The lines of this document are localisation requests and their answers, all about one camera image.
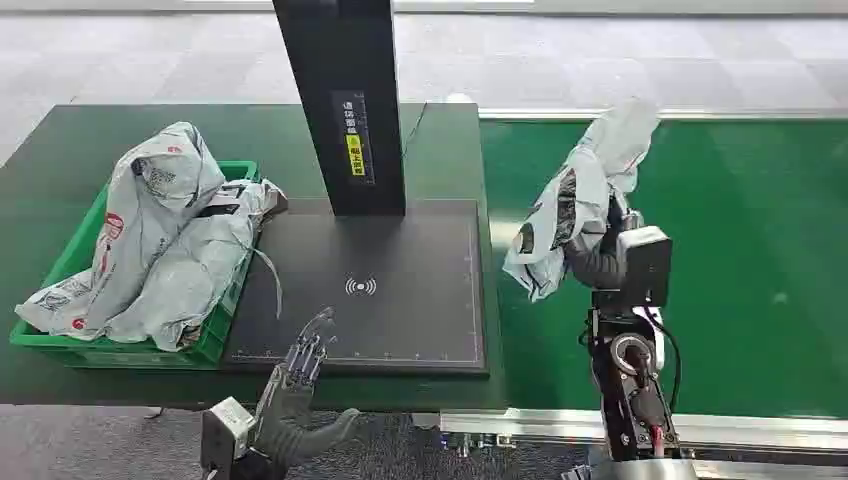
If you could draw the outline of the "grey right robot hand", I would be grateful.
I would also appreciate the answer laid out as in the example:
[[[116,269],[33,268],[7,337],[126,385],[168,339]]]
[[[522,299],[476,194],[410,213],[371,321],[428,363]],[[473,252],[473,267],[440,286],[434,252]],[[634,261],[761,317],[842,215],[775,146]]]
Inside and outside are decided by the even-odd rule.
[[[629,206],[621,206],[616,195],[611,195],[607,215],[607,230],[592,248],[581,244],[578,238],[564,246],[565,261],[573,276],[583,285],[600,290],[618,289],[624,282],[625,270],[618,260],[618,237],[624,230],[625,214]]]

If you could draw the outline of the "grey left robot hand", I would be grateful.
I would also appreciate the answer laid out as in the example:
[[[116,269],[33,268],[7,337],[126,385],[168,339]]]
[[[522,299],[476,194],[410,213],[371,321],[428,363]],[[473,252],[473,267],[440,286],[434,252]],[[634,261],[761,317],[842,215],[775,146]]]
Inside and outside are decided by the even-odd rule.
[[[359,426],[361,412],[349,408],[328,425],[308,427],[315,384],[333,342],[327,333],[333,319],[331,307],[310,319],[266,383],[250,447],[264,461],[264,479],[283,479],[291,467],[352,439]]]

